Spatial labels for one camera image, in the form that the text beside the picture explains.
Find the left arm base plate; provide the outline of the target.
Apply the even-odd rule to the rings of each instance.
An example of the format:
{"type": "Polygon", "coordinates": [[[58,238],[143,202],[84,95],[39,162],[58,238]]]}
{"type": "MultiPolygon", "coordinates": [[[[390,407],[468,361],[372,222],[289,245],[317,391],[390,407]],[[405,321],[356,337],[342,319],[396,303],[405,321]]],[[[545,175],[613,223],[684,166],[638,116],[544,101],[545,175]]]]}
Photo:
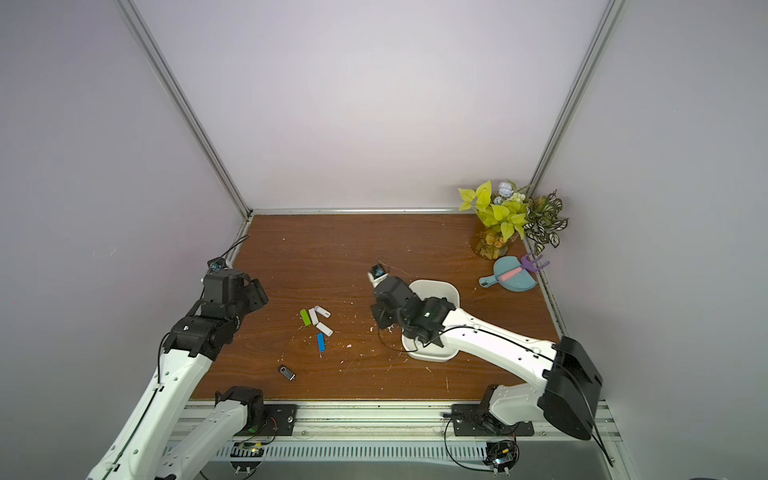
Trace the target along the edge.
{"type": "Polygon", "coordinates": [[[242,437],[290,437],[297,420],[297,404],[266,404],[263,422],[245,427],[237,433],[242,437]]]}

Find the black swivel usb drive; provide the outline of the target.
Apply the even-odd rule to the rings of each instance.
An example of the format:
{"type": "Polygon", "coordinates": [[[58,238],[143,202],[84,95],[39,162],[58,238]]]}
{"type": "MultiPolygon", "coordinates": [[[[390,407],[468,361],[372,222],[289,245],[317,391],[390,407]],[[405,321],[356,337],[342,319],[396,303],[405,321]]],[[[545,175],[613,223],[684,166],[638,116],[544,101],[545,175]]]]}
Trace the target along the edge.
{"type": "Polygon", "coordinates": [[[284,376],[288,381],[293,381],[296,378],[296,374],[287,366],[280,365],[278,367],[279,373],[284,376]]]}

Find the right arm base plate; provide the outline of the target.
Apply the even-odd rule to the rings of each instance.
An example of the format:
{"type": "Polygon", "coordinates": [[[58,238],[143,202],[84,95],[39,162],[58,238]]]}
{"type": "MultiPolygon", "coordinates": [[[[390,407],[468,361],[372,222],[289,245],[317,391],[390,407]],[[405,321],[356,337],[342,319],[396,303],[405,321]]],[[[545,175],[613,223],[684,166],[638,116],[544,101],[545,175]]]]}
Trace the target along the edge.
{"type": "Polygon", "coordinates": [[[451,421],[453,433],[458,437],[532,437],[532,422],[507,425],[486,412],[479,404],[459,403],[451,406],[443,417],[451,421]]]}

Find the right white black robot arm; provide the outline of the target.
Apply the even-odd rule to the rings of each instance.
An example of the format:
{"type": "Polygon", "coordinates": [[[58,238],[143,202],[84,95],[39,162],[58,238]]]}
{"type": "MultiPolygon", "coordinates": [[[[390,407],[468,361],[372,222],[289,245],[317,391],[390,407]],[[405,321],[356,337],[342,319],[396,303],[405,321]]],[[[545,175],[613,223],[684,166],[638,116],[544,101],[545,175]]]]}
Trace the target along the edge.
{"type": "Polygon", "coordinates": [[[447,282],[406,283],[386,273],[368,278],[374,320],[381,330],[400,327],[410,357],[444,363],[464,352],[520,379],[517,386],[490,388],[481,414],[504,425],[547,421],[573,438],[595,437],[603,377],[577,340],[538,340],[485,322],[461,308],[458,290],[447,282]]]}

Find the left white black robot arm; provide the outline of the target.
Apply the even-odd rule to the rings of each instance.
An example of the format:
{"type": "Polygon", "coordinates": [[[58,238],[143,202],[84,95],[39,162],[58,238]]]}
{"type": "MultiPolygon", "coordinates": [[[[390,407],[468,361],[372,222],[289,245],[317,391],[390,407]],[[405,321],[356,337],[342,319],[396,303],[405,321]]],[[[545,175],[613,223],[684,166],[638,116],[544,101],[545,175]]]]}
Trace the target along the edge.
{"type": "Polygon", "coordinates": [[[166,445],[188,400],[245,317],[268,302],[256,279],[237,269],[220,269],[203,279],[203,292],[190,311],[163,337],[156,371],[129,419],[91,479],[193,479],[216,452],[240,432],[260,434],[272,422],[263,394],[232,387],[176,447],[166,445]]]}

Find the green usb flash drive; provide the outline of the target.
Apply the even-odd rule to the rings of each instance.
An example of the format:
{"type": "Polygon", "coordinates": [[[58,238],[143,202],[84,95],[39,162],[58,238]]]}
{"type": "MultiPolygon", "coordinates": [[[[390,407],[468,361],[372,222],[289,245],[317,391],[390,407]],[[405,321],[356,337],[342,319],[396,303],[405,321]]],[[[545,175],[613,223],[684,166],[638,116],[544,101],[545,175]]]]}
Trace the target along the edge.
{"type": "Polygon", "coordinates": [[[310,316],[309,316],[308,312],[305,309],[302,309],[300,311],[300,316],[301,316],[301,319],[302,319],[303,324],[305,326],[310,326],[312,324],[310,316]]]}

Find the white lilac usb drive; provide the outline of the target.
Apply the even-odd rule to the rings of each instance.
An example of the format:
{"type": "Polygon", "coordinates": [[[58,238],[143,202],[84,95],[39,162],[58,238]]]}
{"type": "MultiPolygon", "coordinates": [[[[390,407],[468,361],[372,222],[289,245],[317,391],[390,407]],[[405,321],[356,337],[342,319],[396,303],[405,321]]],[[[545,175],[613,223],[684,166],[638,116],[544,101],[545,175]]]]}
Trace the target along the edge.
{"type": "Polygon", "coordinates": [[[331,317],[331,312],[326,310],[325,308],[319,306],[319,305],[315,306],[314,310],[315,310],[315,312],[317,314],[323,316],[324,318],[330,318],[331,317]]]}

